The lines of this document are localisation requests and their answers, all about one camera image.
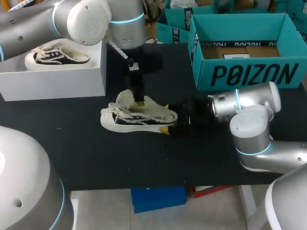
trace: red object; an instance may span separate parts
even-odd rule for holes
[[[205,195],[208,195],[208,194],[211,194],[211,193],[215,193],[217,191],[220,191],[220,190],[223,190],[223,189],[226,189],[226,188],[229,188],[229,187],[231,187],[231,185],[213,186],[211,188],[207,188],[207,189],[204,189],[204,190],[201,190],[201,191],[198,191],[198,192],[195,191],[195,187],[191,187],[191,192],[193,193],[193,195],[196,198],[198,198],[198,197],[205,196]]]

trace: white floor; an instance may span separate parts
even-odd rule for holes
[[[252,187],[256,204],[268,185]],[[135,214],[129,189],[76,191],[78,206],[75,230],[246,230],[246,221],[236,186],[186,204]],[[262,230],[269,230],[267,225]]]

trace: white tissue paper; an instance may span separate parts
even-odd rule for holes
[[[195,0],[171,0],[171,8],[198,7]]]

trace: sneaker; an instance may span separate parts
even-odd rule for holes
[[[161,128],[173,125],[177,113],[167,109],[148,96],[144,96],[144,106],[139,107],[130,90],[121,92],[115,103],[101,110],[100,122],[108,130],[120,133],[149,131],[161,133]]]
[[[65,44],[65,40],[53,41],[33,49],[25,57],[25,66],[32,71],[87,69],[90,57],[77,48]]]

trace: black table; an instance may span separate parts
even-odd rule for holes
[[[146,44],[163,68],[144,75],[145,90],[159,104],[195,93],[186,45]],[[115,133],[100,124],[100,110],[127,87],[118,56],[108,50],[106,97],[23,102],[0,101],[0,125],[35,138],[71,190],[173,185],[269,184],[279,175],[245,170],[228,124],[192,137]],[[140,63],[143,68],[148,65]],[[307,141],[307,97],[302,87],[280,90],[282,110],[271,122],[276,140]]]

